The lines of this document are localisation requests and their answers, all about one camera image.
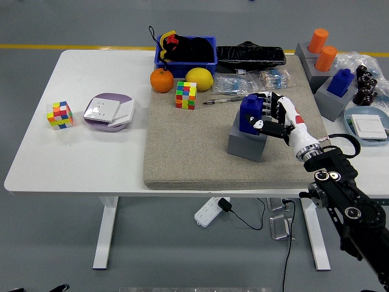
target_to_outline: red object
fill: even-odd
[[[304,123],[304,120],[301,116],[296,116],[296,123]]]

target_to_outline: power strip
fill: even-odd
[[[206,204],[198,210],[198,212],[194,215],[194,219],[196,220],[198,225],[202,227],[207,227],[209,223],[215,219],[216,216],[222,211],[222,209],[218,206],[218,201],[221,198],[225,198],[228,202],[230,201],[229,197],[212,197]]]

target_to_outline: power adapter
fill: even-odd
[[[225,198],[221,198],[218,201],[218,206],[224,211],[224,212],[230,212],[232,205],[230,202],[228,202]]]

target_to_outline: clear plastic bag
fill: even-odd
[[[292,86],[291,76],[285,69],[267,69],[263,71],[253,72],[260,79],[266,90],[283,89]]]
[[[372,78],[377,80],[377,85],[374,90],[378,95],[371,105],[389,114],[389,81],[385,79],[375,58],[368,55],[361,55],[357,52],[348,52],[338,54],[334,62],[337,70],[350,69],[354,75],[356,75],[356,69],[359,65],[364,65],[367,71],[373,75]],[[353,82],[354,86],[357,87],[356,79]]]
[[[212,94],[246,96],[258,92],[262,88],[251,74],[215,73],[213,80]]]

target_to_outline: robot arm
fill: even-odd
[[[307,172],[315,172],[314,182],[300,198],[310,198],[317,207],[325,207],[340,236],[340,249],[363,258],[377,274],[379,282],[389,292],[389,231],[385,227],[386,214],[357,188],[358,172],[348,158],[359,154],[360,145],[350,135],[338,134],[349,139],[356,148],[353,156],[345,155],[335,146],[320,147],[319,141],[308,134],[306,125],[293,103],[284,96],[271,93],[270,115],[278,120],[262,121],[246,116],[258,133],[279,137],[293,149],[295,157],[304,162]]]
[[[299,161],[306,161],[317,155],[320,150],[319,141],[308,134],[304,120],[291,100],[274,92],[266,94],[266,97],[267,101],[270,101],[270,115],[278,120],[278,123],[246,116],[254,129],[257,129],[258,133],[284,139],[292,147]]]

